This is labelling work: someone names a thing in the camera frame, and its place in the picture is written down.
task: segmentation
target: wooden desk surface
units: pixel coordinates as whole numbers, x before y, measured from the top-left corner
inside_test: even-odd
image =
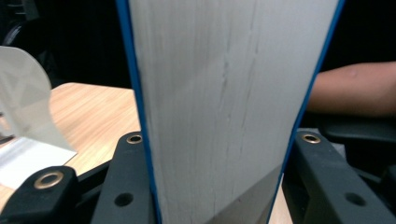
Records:
[[[140,131],[132,90],[68,83],[52,90],[49,109],[64,138],[78,152],[66,164],[78,175],[110,160],[124,134]],[[0,210],[13,191],[0,186]],[[282,191],[270,223],[292,223]]]

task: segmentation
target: wooden table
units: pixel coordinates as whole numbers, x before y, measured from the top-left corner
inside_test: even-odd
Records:
[[[140,131],[132,90],[68,83],[52,90],[49,109],[64,138],[78,152],[66,164],[78,175],[110,160],[124,134]],[[0,210],[13,191],[0,186]],[[291,223],[282,191],[270,223]]]

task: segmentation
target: paper sheet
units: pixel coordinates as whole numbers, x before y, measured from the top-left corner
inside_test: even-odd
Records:
[[[21,137],[0,147],[0,184],[17,189],[33,173],[64,165],[75,155],[75,151]]]

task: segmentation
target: metal grommet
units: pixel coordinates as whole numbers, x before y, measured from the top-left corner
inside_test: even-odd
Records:
[[[126,139],[129,144],[138,144],[142,142],[142,136],[139,134],[132,135]]]
[[[305,142],[308,142],[310,144],[317,144],[320,142],[320,138],[314,136],[313,134],[306,133],[302,136]]]
[[[35,181],[36,189],[48,189],[57,185],[64,178],[64,174],[60,171],[52,171],[40,176]]]

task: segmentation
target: person's arm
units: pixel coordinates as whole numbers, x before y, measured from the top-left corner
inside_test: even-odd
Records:
[[[318,74],[307,110],[396,116],[396,63],[360,63]]]

